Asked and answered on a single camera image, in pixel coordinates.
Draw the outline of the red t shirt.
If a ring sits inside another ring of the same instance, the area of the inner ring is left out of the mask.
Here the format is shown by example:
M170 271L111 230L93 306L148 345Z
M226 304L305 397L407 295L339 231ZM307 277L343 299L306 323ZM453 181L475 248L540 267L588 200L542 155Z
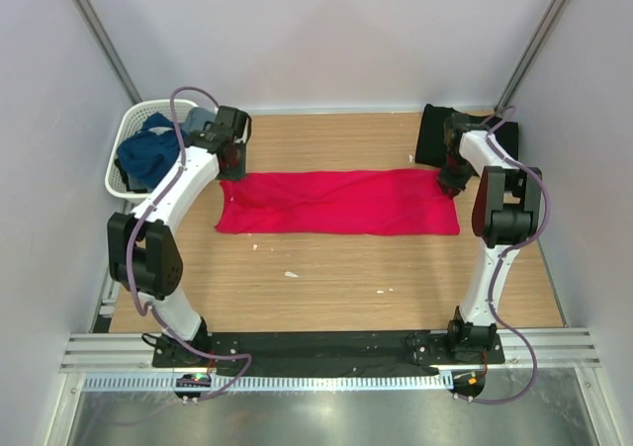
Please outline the red t shirt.
M220 233L377 236L460 233L454 202L427 169L253 172L223 181Z

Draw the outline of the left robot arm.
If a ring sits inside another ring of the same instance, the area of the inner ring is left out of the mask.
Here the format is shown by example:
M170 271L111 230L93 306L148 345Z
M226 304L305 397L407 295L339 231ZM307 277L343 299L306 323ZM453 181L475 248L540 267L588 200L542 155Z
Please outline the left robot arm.
M211 353L204 318L191 306L182 287L184 262L175 232L202 190L217 179L245 175L251 117L220 106L198 129L174 129L174 164L152 192L127 214L107 222L109 271L126 287L137 312L152 315L163 335L176 343L186 365L202 365Z

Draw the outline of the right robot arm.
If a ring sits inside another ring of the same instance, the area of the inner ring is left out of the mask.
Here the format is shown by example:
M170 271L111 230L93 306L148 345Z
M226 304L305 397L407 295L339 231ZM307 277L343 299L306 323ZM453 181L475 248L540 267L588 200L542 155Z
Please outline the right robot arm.
M496 349L497 308L510 266L548 217L540 214L542 171L510 156L486 121L476 124L467 115L452 114L444 122L444 144L447 155L437 182L445 195L456 197L479 177L471 227L480 251L445 339L448 355L466 363Z

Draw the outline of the folded black t shirt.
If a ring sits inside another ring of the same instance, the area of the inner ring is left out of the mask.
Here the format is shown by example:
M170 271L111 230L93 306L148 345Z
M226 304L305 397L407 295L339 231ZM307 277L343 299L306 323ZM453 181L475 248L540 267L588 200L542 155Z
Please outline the folded black t shirt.
M456 114L450 107L426 104L420 121L414 161L419 164L441 168L446 160L444 122ZM519 157L519 124L505 122L496 132L497 142L514 159Z

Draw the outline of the dark blue t shirt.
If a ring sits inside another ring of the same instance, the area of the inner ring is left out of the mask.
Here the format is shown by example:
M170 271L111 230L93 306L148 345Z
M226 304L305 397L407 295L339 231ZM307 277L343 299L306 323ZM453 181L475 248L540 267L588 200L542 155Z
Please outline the dark blue t shirt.
M135 134L118 147L115 165L135 193L154 189L179 155L174 124L160 113L147 117Z

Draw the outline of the white plastic laundry basket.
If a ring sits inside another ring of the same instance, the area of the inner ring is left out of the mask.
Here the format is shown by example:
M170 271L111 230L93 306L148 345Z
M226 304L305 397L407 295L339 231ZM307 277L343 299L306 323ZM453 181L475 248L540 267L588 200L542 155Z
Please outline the white plastic laundry basket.
M175 128L189 134L192 119L205 112L186 99L149 100L130 107L115 136L105 175L107 191L133 204L142 201L179 159Z

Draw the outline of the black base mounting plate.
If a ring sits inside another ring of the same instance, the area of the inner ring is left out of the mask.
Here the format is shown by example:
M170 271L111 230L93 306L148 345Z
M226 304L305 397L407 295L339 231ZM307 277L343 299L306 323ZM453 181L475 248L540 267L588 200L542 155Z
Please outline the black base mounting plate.
M189 345L207 354L249 354L247 374L260 377L412 375L435 365L492 365L505 361L498 337L489 349L449 348L448 335L432 330L198 333Z

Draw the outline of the right aluminium corner post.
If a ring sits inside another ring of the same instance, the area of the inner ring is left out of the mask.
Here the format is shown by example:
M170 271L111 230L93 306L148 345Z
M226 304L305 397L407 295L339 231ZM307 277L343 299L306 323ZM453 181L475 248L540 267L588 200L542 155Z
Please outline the right aluminium corner post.
M552 35L558 21L563 16L565 9L571 0L550 0L540 18L538 25L532 33L526 48L503 88L495 110L499 111L507 107L515 97L530 68L535 63L540 51Z

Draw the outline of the aluminium corner post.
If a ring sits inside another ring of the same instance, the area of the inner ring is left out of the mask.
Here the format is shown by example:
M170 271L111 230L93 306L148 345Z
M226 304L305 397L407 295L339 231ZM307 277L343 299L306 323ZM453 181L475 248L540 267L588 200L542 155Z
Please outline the aluminium corner post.
M128 70L119 56L119 53L117 52L105 26L99 18L91 0L71 1L77 8L77 11L82 17L90 34L96 41L99 49L105 57L105 60L113 70L124 92L133 104L139 103L141 101L140 93L138 92Z
M565 9L571 0L550 0L540 18L538 25L532 33L526 48L503 88L495 110L499 111L507 107L515 97L530 68L535 63L540 51L552 35L558 21L563 16Z

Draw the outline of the left aluminium corner post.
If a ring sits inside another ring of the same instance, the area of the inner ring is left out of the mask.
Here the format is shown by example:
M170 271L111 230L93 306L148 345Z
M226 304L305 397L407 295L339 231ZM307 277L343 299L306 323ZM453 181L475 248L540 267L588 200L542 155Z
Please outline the left aluminium corner post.
M82 17L90 34L96 41L99 49L105 57L105 60L113 70L124 92L133 104L139 103L141 101L140 93L138 92L128 70L119 56L119 53L117 52L105 26L99 18L91 0L71 1L77 8L77 11Z

